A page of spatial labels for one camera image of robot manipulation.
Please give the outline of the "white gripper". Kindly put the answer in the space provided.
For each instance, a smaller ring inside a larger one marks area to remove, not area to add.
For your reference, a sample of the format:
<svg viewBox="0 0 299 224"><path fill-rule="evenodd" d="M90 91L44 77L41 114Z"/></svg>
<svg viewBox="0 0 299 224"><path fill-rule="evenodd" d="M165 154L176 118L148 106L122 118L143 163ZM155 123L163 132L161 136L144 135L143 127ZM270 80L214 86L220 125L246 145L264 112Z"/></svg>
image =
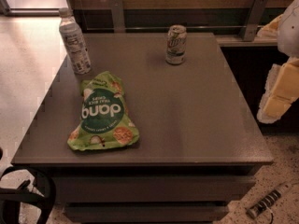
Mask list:
<svg viewBox="0 0 299 224"><path fill-rule="evenodd" d="M257 36L278 36L278 50L289 57L299 57L299 0L293 0L284 13L262 27ZM264 89L257 119L272 124L299 98L299 59L290 58L283 65L273 64Z"/></svg>

